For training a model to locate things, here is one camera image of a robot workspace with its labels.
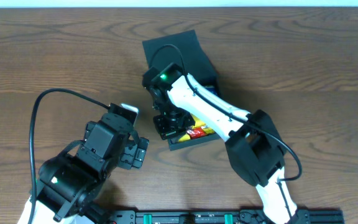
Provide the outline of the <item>yellow snack packet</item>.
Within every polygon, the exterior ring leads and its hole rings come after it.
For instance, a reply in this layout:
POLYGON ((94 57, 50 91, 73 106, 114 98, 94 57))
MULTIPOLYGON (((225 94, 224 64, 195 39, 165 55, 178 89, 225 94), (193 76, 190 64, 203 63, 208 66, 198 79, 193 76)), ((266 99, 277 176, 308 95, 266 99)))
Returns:
POLYGON ((185 142, 189 140, 191 140, 191 136, 189 134, 185 134, 182 137, 180 137, 177 142, 185 142))

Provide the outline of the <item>red candy bag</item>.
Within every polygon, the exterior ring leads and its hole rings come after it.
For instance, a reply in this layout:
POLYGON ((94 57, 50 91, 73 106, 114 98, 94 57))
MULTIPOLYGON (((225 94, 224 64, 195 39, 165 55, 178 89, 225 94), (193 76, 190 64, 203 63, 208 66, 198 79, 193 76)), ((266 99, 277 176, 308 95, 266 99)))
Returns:
POLYGON ((188 129, 186 133, 189 135, 190 139, 198 139, 207 135, 202 128, 188 129))

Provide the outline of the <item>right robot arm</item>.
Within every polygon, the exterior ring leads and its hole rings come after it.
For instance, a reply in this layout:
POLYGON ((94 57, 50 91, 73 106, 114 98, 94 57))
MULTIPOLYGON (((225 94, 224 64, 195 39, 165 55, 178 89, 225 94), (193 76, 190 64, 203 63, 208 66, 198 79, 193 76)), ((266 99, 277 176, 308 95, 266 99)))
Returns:
POLYGON ((162 139, 178 137, 199 118, 224 141, 235 173, 257 189, 264 215, 273 223, 299 220, 287 187, 290 178, 285 177, 284 155, 299 158, 282 141, 267 113, 250 113, 230 105, 175 63, 162 71, 147 70, 142 86, 160 112, 154 124, 162 139))

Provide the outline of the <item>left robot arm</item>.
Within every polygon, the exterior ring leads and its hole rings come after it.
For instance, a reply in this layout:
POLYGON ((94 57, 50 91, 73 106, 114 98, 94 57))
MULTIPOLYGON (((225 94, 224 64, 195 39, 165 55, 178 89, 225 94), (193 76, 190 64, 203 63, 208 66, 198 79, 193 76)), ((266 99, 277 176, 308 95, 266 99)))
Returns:
POLYGON ((94 200, 115 168, 141 168, 149 141, 134 129, 136 118, 136 112, 119 108, 88 122, 82 140, 42 164, 37 202, 26 202, 19 223, 117 223, 120 216, 94 200))

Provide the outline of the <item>yellow Hacks candy bag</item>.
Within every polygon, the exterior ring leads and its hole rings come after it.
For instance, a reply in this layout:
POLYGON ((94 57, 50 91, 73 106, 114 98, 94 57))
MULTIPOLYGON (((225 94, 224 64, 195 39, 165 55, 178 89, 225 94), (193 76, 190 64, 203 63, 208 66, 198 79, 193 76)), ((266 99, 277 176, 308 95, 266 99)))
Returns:
POLYGON ((207 135, 214 134, 215 131, 210 128, 204 121, 200 120, 195 115, 191 115, 193 120, 195 121, 195 124, 192 126, 192 129, 198 129, 200 128, 202 131, 204 131, 207 135))

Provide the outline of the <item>blue snack bar wrapper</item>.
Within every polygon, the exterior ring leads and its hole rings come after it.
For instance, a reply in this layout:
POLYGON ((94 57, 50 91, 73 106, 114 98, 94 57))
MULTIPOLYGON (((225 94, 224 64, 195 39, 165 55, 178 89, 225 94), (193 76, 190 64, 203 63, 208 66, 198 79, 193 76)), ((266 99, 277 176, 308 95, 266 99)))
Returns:
POLYGON ((205 88, 206 88, 209 92, 211 92, 212 94, 218 96, 218 92, 217 92, 215 86, 205 86, 205 88))

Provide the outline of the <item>dark green box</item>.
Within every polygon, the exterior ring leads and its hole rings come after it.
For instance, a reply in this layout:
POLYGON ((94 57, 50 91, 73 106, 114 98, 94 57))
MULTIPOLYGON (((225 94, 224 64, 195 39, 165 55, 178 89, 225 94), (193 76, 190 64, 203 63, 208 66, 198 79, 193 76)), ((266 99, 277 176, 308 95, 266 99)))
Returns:
MULTIPOLYGON (((218 97, 221 96, 218 87, 218 74, 208 56, 203 52, 194 30, 145 40, 142 45, 149 66, 149 70, 143 75, 142 80, 142 86, 146 90, 150 90, 150 82, 154 76, 163 71, 171 63, 175 63, 179 67, 184 65, 186 71, 193 75, 197 82, 204 87, 215 86, 218 97)), ((160 114, 182 110, 166 107, 156 101, 154 102, 154 109, 158 110, 160 114)), ((219 135, 214 133, 198 139, 177 142, 185 134, 186 132, 178 137, 166 140, 171 151, 219 139, 219 135)))

